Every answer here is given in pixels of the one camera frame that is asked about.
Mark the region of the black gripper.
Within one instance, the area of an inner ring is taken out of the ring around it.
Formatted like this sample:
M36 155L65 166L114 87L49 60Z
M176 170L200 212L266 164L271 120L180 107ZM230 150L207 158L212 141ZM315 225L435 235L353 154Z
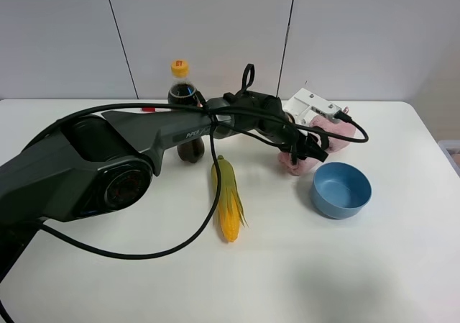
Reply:
M284 153L290 153L292 165L299 163L299 155L325 161L328 153L321 149L317 142L307 143L307 137L289 121L287 114L280 112L260 111L262 117L258 121L258 133L266 137Z

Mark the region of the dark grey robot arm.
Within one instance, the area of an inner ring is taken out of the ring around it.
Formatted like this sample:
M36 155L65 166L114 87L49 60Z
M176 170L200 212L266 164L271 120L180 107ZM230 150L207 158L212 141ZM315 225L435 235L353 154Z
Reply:
M291 160L325 160L315 132L301 132L274 96L252 91L138 114L109 104L63 117L1 166L1 273L47 219L71 222L125 209L146 193L166 150L209 136L256 130Z

